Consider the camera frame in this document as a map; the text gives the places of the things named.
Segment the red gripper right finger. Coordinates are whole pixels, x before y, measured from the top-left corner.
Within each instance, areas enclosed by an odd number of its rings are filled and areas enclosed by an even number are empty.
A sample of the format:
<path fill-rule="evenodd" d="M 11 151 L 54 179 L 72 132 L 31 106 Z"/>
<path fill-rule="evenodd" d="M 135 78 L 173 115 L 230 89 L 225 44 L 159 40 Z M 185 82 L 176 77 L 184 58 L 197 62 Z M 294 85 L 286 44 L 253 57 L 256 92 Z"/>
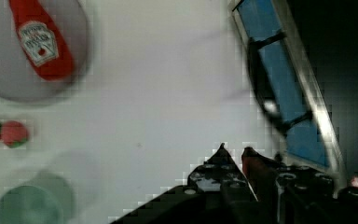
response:
<path fill-rule="evenodd" d="M 257 200 L 268 212 L 268 218 L 277 223 L 277 188 L 275 180 L 279 161 L 264 157 L 252 147 L 246 147 L 241 155 L 242 171 L 253 189 Z"/>

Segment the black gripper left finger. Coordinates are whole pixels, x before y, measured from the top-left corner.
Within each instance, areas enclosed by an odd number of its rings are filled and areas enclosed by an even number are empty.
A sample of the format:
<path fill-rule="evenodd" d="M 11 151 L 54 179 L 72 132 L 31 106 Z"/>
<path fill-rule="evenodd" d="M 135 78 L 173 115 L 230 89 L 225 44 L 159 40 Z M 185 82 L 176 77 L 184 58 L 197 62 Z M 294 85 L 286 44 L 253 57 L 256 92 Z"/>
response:
<path fill-rule="evenodd" d="M 205 199 L 205 224 L 257 224 L 257 199 L 224 143 L 188 175 L 187 185 Z"/>

